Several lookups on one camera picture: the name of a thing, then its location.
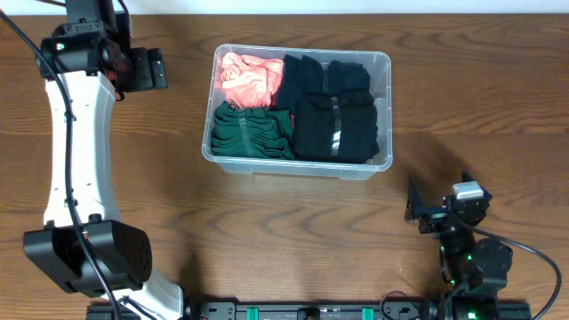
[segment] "clear plastic bin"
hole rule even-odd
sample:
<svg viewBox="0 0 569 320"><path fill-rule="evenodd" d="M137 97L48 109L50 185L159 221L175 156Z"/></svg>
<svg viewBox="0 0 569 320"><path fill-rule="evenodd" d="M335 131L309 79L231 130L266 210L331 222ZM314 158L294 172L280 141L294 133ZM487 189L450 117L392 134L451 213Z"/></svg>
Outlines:
<svg viewBox="0 0 569 320"><path fill-rule="evenodd" d="M377 143L380 152L365 164L336 164L214 155L210 148L210 134L214 126L211 118L213 111L225 100L224 91L218 89L220 84L216 86L215 83L216 72L220 72L217 63L220 61L218 58L223 58L228 52L235 52L239 55L248 54L263 59L283 59L286 54L296 58L307 55L323 64L330 63L333 60L362 64L371 76L370 88L375 99L374 105L377 108ZM202 154L205 159L217 163L226 172L262 172L367 180L376 172L386 171L391 166L393 162L391 132L391 60L383 52L276 48L242 44L222 44L215 51Z"/></svg>

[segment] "black cloth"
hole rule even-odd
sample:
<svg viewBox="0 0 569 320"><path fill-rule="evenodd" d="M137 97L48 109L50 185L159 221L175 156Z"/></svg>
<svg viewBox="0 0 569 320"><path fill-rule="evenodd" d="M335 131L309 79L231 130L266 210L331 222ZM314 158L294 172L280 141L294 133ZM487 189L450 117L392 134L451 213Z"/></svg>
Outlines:
<svg viewBox="0 0 569 320"><path fill-rule="evenodd" d="M369 89L370 76L362 65L334 60L323 68L310 57L286 55L276 108L294 115L293 151L297 158L349 164L373 158L379 152L377 110ZM334 110L333 100L338 109ZM335 154L337 130L340 145Z"/></svg>
<svg viewBox="0 0 569 320"><path fill-rule="evenodd" d="M333 156L336 116L332 98L306 95L294 117L293 151L299 160L364 164L378 152L377 109L369 91L347 92L338 97L340 145Z"/></svg>

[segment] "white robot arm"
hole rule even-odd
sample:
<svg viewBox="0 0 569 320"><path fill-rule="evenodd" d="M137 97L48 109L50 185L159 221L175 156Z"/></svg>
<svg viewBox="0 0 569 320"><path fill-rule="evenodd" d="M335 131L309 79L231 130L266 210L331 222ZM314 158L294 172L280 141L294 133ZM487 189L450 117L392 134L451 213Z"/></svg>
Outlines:
<svg viewBox="0 0 569 320"><path fill-rule="evenodd" d="M66 7L68 23L41 49L2 12L36 53L53 121L44 228L24 235L24 252L63 291L111 298L115 319L118 303L142 319L181 319L182 289L152 268L146 233L120 222L110 165L116 92L123 99L167 87L162 52L131 48L130 17L115 14L112 0L68 0Z"/></svg>
<svg viewBox="0 0 569 320"><path fill-rule="evenodd" d="M98 213L102 220L120 221L111 179L109 146L115 87L101 72L97 76L87 76L84 71L68 72L61 74L60 79L66 86L76 116L71 156L74 164L72 185L79 219L86 224L90 215ZM65 204L65 106L55 82L47 81L45 90L52 109L53 152L52 189L44 225L64 228L72 225ZM174 320L183 316L182 289L168 282L154 268L142 289L118 289L113 293L118 300L128 297L156 319ZM131 304L125 305L142 319L147 318Z"/></svg>

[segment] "green cloth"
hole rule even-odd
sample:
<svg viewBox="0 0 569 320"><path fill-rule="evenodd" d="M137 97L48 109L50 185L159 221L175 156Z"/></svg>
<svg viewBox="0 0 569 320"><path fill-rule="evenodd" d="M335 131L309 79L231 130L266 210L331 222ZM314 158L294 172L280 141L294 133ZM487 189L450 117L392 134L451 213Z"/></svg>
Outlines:
<svg viewBox="0 0 569 320"><path fill-rule="evenodd" d="M217 156L294 159L288 110L233 109L223 102L215 109L213 122L212 151Z"/></svg>

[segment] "wood grain surface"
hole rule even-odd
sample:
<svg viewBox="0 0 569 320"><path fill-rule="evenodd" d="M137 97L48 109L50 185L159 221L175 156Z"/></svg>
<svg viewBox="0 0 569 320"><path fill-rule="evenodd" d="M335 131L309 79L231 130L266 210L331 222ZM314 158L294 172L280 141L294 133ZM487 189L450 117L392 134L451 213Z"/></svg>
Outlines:
<svg viewBox="0 0 569 320"><path fill-rule="evenodd" d="M39 44L62 17L16 18ZM468 169L495 196L482 227L533 245L569 274L569 19L562 15L135 16L170 87L127 95L111 125L124 222L190 297L379 300L444 289L438 244L404 221L413 174L434 203ZM382 51L393 62L393 166L368 181L224 173L202 157L220 44ZM29 48L0 25L0 318L81 319L23 254L51 181L51 115ZM500 296L533 313L554 286L515 250ZM545 319L566 319L569 282Z"/></svg>

